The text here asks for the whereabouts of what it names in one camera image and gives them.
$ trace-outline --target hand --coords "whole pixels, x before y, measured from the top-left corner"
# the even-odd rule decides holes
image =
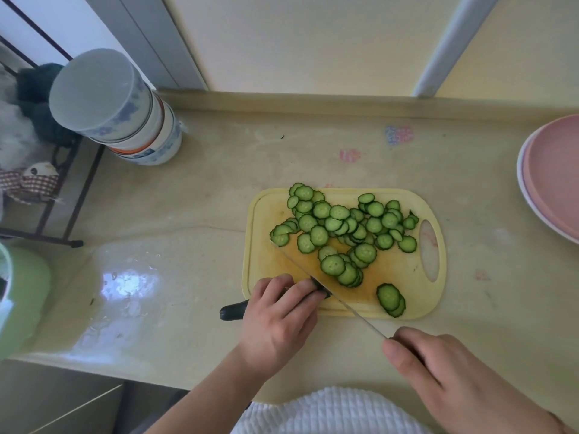
[[[289,274],[256,283],[236,347],[254,374],[266,381],[303,347],[318,321],[316,308],[324,297],[311,280],[293,284]]]
[[[449,434],[558,434],[546,410],[451,335],[400,328],[382,350]]]

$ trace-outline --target countertop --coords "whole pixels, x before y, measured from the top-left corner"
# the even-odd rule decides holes
[[[79,249],[30,245],[54,288],[18,359],[194,387],[236,343],[247,209],[270,187],[399,187],[438,217],[448,278],[433,312],[405,322],[460,338],[525,394],[579,428],[579,247],[527,207],[515,163],[543,122],[177,110],[177,157],[140,167],[106,153],[76,224]],[[387,335],[396,321],[373,321]],[[380,392],[433,425],[353,318],[320,317],[257,399],[329,385]]]

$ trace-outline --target forearm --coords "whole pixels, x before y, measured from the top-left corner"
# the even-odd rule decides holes
[[[228,434],[263,384],[234,349],[147,434]]]

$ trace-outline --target cutting board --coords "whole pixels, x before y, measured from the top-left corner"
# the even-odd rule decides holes
[[[394,319],[378,303],[376,287],[382,283],[394,284],[406,299],[406,310],[397,320],[415,319],[426,315],[438,304],[446,281],[446,249],[442,231],[436,217],[426,202],[408,190],[402,189],[318,189],[325,194],[332,204],[346,207],[357,207],[358,196],[362,193],[373,193],[376,200],[386,204],[389,200],[398,200],[402,214],[412,212],[420,218],[416,228],[406,234],[419,241],[420,226],[424,221],[430,222],[438,242],[438,277],[430,281],[420,257],[420,242],[414,253],[403,253],[396,245],[387,251],[378,250],[376,260],[363,269],[364,281],[358,288],[350,289],[340,285],[334,277],[326,275],[320,269],[317,251],[302,254],[297,248],[299,234],[290,235],[289,243],[284,247],[295,262],[329,289],[348,302],[360,315],[367,318]],[[269,240],[269,232],[277,224],[292,217],[287,208],[288,189],[267,189],[259,193],[250,204],[245,234],[245,254],[243,262],[242,290],[248,299],[257,280],[264,277],[275,277],[285,272],[293,276],[294,281],[307,278],[301,269],[290,261]],[[339,252],[347,252],[350,247],[330,238],[329,245]],[[330,297],[318,308],[318,313],[325,315],[352,316],[339,301]]]

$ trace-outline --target person's left hand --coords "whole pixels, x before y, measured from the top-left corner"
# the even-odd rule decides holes
[[[311,280],[294,284],[289,274],[256,283],[235,349],[254,374],[266,381],[303,347],[318,321],[316,308],[324,298],[325,293],[316,291]]]

